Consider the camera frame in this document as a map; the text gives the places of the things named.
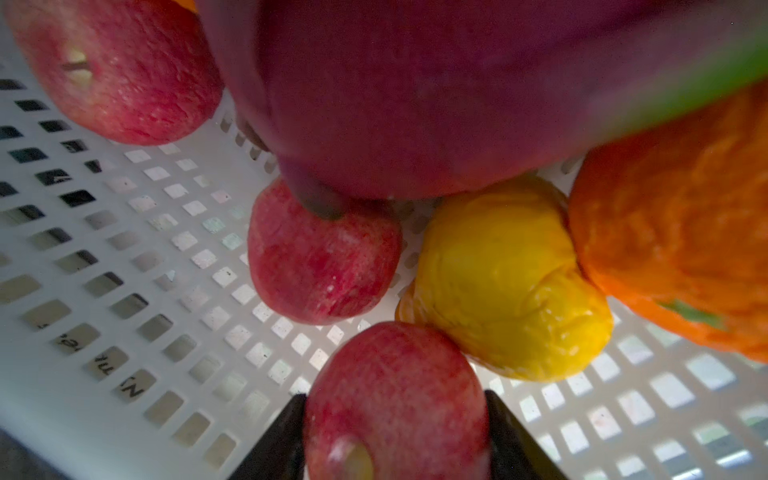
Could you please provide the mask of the large orange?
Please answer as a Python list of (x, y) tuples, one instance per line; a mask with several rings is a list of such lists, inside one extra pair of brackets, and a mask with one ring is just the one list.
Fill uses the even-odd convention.
[(767, 359), (767, 85), (590, 151), (569, 198), (587, 276), (696, 344)]

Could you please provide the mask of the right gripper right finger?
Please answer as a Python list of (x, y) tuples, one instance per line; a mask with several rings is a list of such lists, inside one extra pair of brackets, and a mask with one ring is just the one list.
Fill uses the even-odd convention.
[(566, 480), (567, 476), (504, 401), (485, 390), (493, 480)]

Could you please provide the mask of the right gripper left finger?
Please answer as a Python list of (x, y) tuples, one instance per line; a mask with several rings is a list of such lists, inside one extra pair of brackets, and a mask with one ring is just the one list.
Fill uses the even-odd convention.
[(229, 480), (301, 480), (306, 394), (294, 395), (229, 476)]

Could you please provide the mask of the pink dragon fruit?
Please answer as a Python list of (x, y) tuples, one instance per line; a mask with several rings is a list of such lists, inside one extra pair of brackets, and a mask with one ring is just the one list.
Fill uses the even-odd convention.
[(309, 210), (477, 190), (767, 74), (763, 1), (200, 1), (239, 127)]

